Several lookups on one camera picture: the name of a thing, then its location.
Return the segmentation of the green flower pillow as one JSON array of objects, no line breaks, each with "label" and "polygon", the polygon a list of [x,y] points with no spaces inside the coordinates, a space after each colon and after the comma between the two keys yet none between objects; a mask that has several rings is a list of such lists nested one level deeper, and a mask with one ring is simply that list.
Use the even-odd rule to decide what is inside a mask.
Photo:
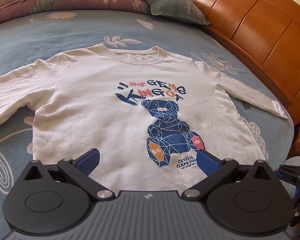
[{"label": "green flower pillow", "polygon": [[151,15],[164,16],[180,22],[209,25],[202,11],[191,0],[145,0]]}]

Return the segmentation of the white printed sweatshirt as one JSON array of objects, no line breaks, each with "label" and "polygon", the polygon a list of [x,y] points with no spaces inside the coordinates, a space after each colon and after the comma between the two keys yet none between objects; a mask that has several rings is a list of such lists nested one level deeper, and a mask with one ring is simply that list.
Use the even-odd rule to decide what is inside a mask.
[{"label": "white printed sweatshirt", "polygon": [[283,119],[277,101],[203,62],[99,44],[0,77],[0,125],[34,111],[33,157],[44,164],[98,149],[91,177],[111,191],[184,191],[205,178],[205,149],[241,164],[264,159],[237,98]]}]

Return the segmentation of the blue patterned bed sheet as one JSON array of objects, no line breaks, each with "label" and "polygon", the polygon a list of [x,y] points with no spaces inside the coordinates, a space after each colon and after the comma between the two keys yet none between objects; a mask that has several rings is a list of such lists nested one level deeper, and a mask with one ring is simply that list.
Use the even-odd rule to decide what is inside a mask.
[{"label": "blue patterned bed sheet", "polygon": [[[42,12],[0,24],[0,77],[36,60],[99,44],[108,49],[164,51],[203,62],[277,101],[287,118],[275,116],[245,101],[232,101],[252,132],[272,169],[283,164],[290,150],[294,125],[275,95],[232,53],[198,27],[162,16],[125,11],[76,10],[71,18],[51,19],[57,12]],[[0,239],[10,231],[2,214],[6,197],[33,157],[35,113],[20,107],[0,125]]]}]

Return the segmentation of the wooden headboard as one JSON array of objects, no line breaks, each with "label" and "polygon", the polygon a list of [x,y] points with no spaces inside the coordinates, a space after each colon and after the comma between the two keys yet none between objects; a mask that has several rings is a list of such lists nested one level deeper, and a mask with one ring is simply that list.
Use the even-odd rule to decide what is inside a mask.
[{"label": "wooden headboard", "polygon": [[293,0],[192,0],[205,32],[242,61],[279,99],[296,127],[300,156],[300,5]]}]

